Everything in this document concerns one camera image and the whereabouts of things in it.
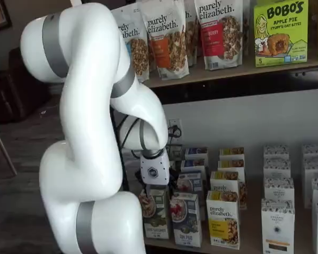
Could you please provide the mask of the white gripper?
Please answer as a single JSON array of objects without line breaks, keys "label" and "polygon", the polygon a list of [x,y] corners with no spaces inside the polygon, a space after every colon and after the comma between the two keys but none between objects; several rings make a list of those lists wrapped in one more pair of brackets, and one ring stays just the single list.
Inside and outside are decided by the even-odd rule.
[{"label": "white gripper", "polygon": [[143,150],[140,155],[140,170],[135,172],[135,177],[142,187],[138,198],[143,195],[150,196],[151,185],[165,186],[169,191],[177,188],[179,173],[170,167],[170,161],[165,149]]}]

